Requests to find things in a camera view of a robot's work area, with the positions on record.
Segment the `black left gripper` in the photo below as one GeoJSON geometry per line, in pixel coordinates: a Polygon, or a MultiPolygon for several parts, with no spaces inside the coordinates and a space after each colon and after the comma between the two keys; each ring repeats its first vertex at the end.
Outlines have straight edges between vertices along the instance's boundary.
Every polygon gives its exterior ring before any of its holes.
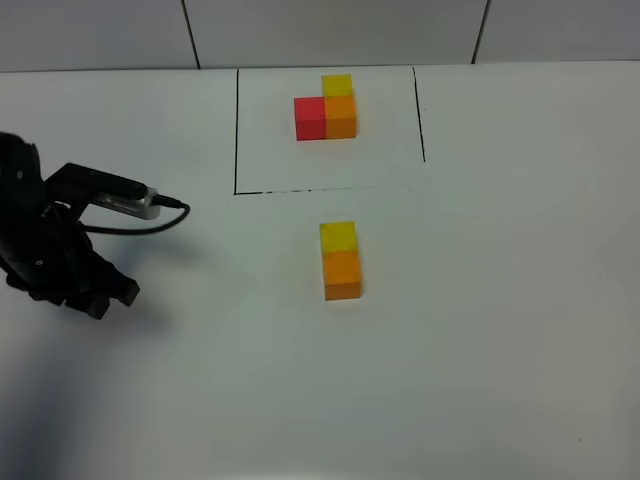
{"type": "Polygon", "coordinates": [[[94,251],[72,210],[54,203],[40,214],[1,213],[1,268],[7,284],[36,301],[94,319],[115,299],[130,306],[140,288],[94,251]]]}

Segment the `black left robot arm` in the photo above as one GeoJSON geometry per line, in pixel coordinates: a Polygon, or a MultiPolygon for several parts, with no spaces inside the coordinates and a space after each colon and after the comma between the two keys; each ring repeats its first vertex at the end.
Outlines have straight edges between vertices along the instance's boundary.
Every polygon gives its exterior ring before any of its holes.
{"type": "Polygon", "coordinates": [[[7,284],[36,301],[100,319],[115,299],[130,306],[133,279],[94,251],[79,214],[54,200],[37,148],[1,135],[1,269],[7,284]]]}

